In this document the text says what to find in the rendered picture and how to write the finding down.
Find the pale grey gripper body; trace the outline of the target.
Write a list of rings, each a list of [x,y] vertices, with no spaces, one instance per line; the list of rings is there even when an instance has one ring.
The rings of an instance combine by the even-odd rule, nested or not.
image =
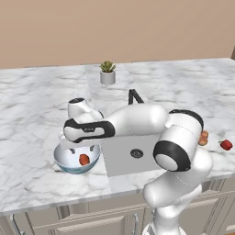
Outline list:
[[[59,141],[63,149],[77,149],[82,147],[91,147],[94,145],[100,145],[102,143],[101,140],[82,140],[79,143],[74,143],[67,140],[64,136],[60,136]]]

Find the red frozen vegetable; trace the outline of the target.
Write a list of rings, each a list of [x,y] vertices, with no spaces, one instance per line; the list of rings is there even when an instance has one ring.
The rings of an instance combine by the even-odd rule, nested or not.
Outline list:
[[[87,165],[87,164],[89,164],[89,163],[90,163],[89,156],[86,155],[86,154],[81,154],[81,155],[79,156],[79,163],[80,163],[81,165]]]

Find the clear glass bowl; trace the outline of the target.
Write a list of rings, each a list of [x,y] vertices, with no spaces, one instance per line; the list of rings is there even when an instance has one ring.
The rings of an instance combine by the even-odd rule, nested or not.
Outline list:
[[[79,156],[86,154],[89,156],[90,163],[81,165],[79,163]],[[90,147],[82,147],[75,149],[75,153],[71,153],[70,149],[63,149],[58,145],[54,150],[54,159],[58,166],[66,173],[82,174],[91,170],[99,160],[101,154],[101,147],[94,145],[94,150],[90,151]]]

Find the grey sink basin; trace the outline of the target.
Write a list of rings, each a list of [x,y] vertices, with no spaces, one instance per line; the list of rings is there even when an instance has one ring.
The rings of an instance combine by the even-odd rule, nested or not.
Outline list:
[[[109,177],[159,170],[153,158],[158,135],[104,139],[102,150]]]

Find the red frozen fruit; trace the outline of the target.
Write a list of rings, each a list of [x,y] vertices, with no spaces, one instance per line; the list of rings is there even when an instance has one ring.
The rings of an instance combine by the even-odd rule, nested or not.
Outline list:
[[[232,149],[233,144],[229,141],[229,140],[223,140],[219,142],[220,147],[225,150],[225,151],[229,151]]]

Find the black tap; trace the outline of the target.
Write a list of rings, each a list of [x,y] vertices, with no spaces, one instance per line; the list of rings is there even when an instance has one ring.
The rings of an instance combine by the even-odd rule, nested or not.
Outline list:
[[[129,89],[129,104],[132,105],[134,101],[137,101],[138,104],[143,103],[137,91],[135,89]]]

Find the green plant in white pot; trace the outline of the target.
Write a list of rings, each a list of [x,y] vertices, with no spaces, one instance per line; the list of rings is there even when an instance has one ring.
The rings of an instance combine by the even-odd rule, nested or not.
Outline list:
[[[104,85],[111,85],[116,82],[116,65],[113,62],[103,62],[100,65],[100,83]]]

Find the beige cupboard door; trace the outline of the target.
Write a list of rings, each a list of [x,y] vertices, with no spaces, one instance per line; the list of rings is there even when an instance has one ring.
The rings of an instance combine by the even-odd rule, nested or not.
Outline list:
[[[139,215],[138,235],[142,232],[143,207],[123,207],[87,216],[72,216],[58,223],[35,227],[35,235],[132,235],[133,214]]]
[[[187,235],[235,235],[235,177],[203,183],[180,226]]]

